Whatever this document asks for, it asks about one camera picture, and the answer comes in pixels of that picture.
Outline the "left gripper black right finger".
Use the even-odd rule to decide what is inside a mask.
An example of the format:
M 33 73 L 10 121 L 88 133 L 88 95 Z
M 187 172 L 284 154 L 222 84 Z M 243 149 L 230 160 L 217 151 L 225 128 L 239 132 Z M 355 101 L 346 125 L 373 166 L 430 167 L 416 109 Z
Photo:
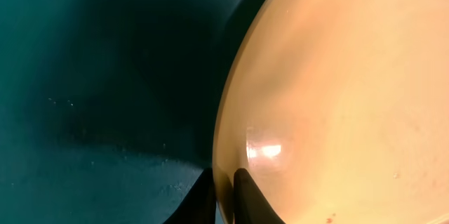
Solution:
M 244 168 L 234 173 L 234 220 L 236 224 L 285 224 Z

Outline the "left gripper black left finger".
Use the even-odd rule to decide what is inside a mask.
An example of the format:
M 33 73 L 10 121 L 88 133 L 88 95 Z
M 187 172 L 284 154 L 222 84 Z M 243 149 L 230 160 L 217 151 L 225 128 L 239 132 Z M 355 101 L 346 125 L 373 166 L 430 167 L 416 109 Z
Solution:
M 216 204 L 213 170 L 207 168 L 163 224 L 215 224 Z

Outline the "yellow plate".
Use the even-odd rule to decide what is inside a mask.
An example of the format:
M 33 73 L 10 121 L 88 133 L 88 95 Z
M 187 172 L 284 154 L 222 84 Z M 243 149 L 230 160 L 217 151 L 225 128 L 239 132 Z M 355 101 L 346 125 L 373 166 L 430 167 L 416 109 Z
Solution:
M 266 0 L 213 143 L 286 223 L 448 222 L 448 0 Z

